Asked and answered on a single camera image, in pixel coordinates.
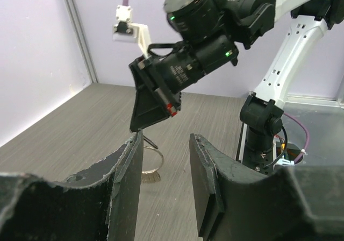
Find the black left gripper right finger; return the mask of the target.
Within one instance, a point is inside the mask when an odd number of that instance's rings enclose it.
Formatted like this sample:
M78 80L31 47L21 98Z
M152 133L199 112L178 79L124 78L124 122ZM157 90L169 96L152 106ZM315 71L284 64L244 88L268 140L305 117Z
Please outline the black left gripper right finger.
M343 240L343 167L290 166L270 176L189 139L203 240Z

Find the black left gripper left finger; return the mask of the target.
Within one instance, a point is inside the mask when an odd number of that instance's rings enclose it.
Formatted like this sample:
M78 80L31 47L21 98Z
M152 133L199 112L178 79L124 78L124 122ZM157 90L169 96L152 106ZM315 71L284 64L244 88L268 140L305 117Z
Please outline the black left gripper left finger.
M2 173L1 240L134 240L143 153L138 132L61 182Z

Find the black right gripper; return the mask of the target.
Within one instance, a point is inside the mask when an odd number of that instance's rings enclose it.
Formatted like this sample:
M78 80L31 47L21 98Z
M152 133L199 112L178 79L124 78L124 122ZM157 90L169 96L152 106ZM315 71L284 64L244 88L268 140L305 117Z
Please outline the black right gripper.
M174 93L158 72L159 60L137 58L130 65L135 83L135 101L130 131L138 132L174 117L181 109L181 93Z

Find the silver keyring with clips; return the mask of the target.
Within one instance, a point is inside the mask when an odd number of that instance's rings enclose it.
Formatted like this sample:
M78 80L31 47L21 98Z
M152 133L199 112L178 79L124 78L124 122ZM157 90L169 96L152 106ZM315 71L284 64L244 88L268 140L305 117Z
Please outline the silver keyring with clips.
M144 136L144 159L141 172L142 184L154 184L161 182L159 170L164 165L164 156L159 147L148 137Z

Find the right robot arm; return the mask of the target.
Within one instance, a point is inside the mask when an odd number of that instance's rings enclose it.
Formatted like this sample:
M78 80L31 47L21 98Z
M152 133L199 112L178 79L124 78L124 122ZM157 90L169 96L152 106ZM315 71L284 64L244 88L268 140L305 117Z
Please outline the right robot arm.
M279 165L294 165L286 149L275 151L275 136L284 132L282 116L292 79L309 51L343 21L343 0L165 0L168 24L180 36L175 43L144 43L129 66L136 97L130 130L136 132L181 109L181 92L224 65L236 66L242 51L256 57L267 72L248 94L240 111L243 124L237 161L268 175ZM270 32L290 15L280 44Z

